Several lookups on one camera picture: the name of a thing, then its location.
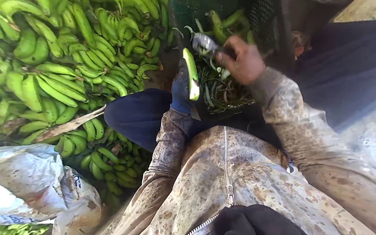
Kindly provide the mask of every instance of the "zipper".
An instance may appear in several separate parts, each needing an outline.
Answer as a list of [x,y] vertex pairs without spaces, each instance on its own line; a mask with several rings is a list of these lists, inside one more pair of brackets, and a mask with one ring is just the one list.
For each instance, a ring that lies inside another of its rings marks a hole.
[[[227,207],[230,208],[236,204],[234,203],[233,185],[230,182],[230,178],[228,176],[227,157],[228,157],[227,129],[226,129],[226,126],[224,126],[224,180],[226,182],[226,189],[227,189],[227,195],[228,195]],[[194,228],[191,232],[188,233],[188,235],[194,235],[196,232],[200,231],[201,229],[205,228],[207,225],[211,224],[217,218],[219,214],[220,213],[216,214],[215,216],[212,216],[211,218],[206,220],[204,223]]]

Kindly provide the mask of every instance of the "person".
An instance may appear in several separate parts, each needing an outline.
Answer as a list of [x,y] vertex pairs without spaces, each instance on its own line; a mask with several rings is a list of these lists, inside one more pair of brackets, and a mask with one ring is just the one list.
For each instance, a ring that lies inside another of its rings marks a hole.
[[[148,89],[105,110],[108,125],[154,149],[115,234],[376,234],[375,170],[304,102],[297,83],[266,67],[256,46],[237,36],[225,46],[236,61],[217,60],[249,86],[283,152],[246,131],[192,119],[182,61],[171,96]],[[118,115],[123,110],[128,115]],[[305,179],[285,170],[284,153]]]

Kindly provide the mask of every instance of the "hand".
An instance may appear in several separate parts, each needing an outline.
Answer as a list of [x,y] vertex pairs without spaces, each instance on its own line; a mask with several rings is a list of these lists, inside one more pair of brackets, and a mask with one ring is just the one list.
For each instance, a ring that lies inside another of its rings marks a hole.
[[223,52],[217,53],[216,59],[239,83],[251,84],[265,71],[266,65],[255,45],[248,45],[242,38],[234,35],[227,39],[224,47],[232,47],[237,59],[234,60]]
[[178,73],[172,82],[172,103],[170,107],[178,112],[191,114],[193,104],[189,99],[189,75],[184,59],[179,61]]

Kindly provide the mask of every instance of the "dark blue pants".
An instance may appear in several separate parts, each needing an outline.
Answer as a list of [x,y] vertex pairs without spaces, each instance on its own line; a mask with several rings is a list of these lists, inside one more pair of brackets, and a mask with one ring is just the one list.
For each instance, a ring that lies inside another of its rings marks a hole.
[[[312,37],[312,47],[300,56],[298,72],[287,75],[298,83],[306,103],[325,110],[328,124],[343,131],[376,108],[376,21],[328,24]],[[169,92],[147,89],[116,99],[104,117],[113,129],[153,151],[171,102]],[[248,131],[282,149],[256,107],[218,123],[196,120],[189,135],[216,125]]]

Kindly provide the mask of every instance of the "sleeve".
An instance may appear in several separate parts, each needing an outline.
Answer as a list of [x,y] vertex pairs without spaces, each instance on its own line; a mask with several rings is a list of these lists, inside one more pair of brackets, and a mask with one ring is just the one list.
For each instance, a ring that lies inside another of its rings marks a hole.
[[251,85],[267,124],[307,181],[376,233],[376,176],[362,156],[348,152],[324,112],[302,99],[298,85],[267,68]]
[[143,175],[142,185],[124,211],[114,234],[138,235],[151,223],[154,215],[172,191],[187,133],[192,125],[190,115],[170,109],[162,117],[160,132],[156,137],[152,162]]

